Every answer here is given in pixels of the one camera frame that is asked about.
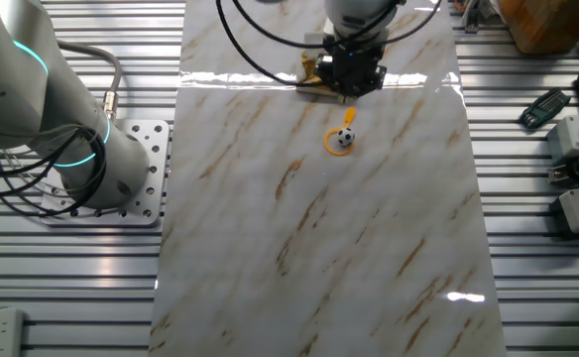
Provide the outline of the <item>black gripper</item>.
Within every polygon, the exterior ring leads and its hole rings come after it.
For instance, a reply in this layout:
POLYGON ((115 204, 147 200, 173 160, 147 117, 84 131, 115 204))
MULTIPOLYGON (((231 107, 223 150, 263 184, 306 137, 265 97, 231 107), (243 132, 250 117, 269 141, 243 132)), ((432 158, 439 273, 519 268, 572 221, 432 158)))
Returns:
POLYGON ((361 97, 383 88, 387 68, 379 65, 383 47, 350 52, 340 47, 320 54, 314 74, 333 92, 339 103, 348 103, 351 97, 361 97))

